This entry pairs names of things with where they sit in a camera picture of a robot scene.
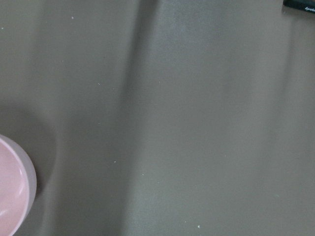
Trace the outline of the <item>small pink bowl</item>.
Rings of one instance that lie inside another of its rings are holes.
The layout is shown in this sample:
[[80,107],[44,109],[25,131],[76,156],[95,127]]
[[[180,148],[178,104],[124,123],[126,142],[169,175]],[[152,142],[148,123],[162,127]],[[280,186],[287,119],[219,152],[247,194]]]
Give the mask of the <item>small pink bowl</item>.
[[13,140],[0,136],[0,234],[12,236],[34,203],[37,178],[28,154]]

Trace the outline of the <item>black device corner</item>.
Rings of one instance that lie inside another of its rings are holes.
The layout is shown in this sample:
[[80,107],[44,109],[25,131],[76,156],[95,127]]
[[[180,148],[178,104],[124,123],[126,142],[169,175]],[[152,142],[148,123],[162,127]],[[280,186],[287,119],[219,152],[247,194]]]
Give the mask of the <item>black device corner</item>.
[[283,5],[307,12],[315,12],[315,0],[283,0]]

